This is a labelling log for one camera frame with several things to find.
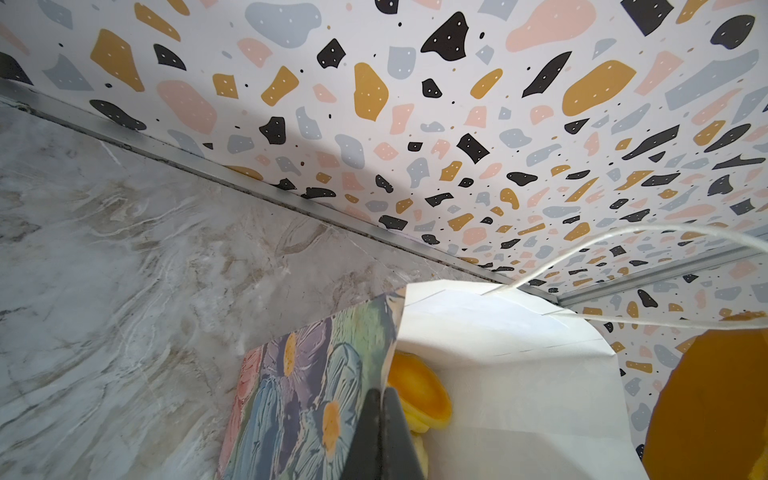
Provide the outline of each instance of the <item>marble surface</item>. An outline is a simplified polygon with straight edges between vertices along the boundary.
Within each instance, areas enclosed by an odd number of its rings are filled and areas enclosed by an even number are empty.
[[[243,354],[479,280],[0,108],[0,478],[212,478]]]

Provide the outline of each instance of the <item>terrazzo pattern wall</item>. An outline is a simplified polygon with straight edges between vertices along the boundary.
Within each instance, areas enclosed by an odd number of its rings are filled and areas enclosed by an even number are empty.
[[[0,74],[516,276],[768,209],[760,0],[0,0]],[[563,293],[717,244],[616,239]]]
[[[768,255],[657,282],[643,289],[573,306],[579,313],[622,316],[626,323],[591,321],[619,356],[630,431],[642,458],[659,394],[685,352],[706,329],[637,325],[633,318],[704,320],[768,311]]]

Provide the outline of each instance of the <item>yellow flower center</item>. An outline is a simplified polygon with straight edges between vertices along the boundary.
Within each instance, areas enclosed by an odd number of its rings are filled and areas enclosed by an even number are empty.
[[[288,335],[286,351],[283,354],[283,375],[290,376],[294,366],[296,366],[296,334],[291,333]]]
[[[326,449],[326,457],[332,458],[336,452],[336,440],[341,433],[341,415],[339,403],[330,402],[323,410],[323,447]]]

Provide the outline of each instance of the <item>metal strip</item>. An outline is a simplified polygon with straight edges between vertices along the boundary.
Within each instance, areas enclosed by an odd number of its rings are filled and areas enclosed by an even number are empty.
[[[757,236],[768,240],[768,233]],[[631,273],[621,278],[613,279],[610,282],[596,283],[574,292],[564,293],[558,296],[558,305],[568,307],[576,305],[577,303],[588,302],[589,300],[601,296],[611,295],[625,290],[634,290],[654,282],[669,280],[700,270],[712,269],[716,266],[724,265],[725,263],[737,262],[760,254],[762,254],[762,252],[758,250],[753,250],[749,247],[741,247],[739,245],[716,248],[691,258],[676,260],[674,262],[655,266],[648,270]]]
[[[0,79],[0,102],[124,148],[125,150],[161,161],[199,177],[207,178],[272,204],[295,210],[317,220],[331,223],[336,227],[378,240],[391,247],[405,250],[442,265],[456,268],[462,272],[470,273],[495,283],[511,282],[511,279],[506,276],[472,265],[445,252],[428,247],[407,237],[401,237],[389,230],[291,194],[265,182],[254,180],[223,165],[198,157],[147,135],[128,130],[115,124],[113,121],[40,94],[15,82]],[[554,295],[543,292],[533,286],[525,285],[521,290],[539,296],[548,302],[557,302]]]

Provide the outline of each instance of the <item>paper bag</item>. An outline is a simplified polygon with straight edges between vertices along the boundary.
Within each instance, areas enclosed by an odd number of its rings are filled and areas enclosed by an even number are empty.
[[[453,401],[451,425],[424,437],[430,479],[646,479],[615,352],[586,321],[497,288],[413,283],[249,353],[219,478],[339,478],[397,348]]]

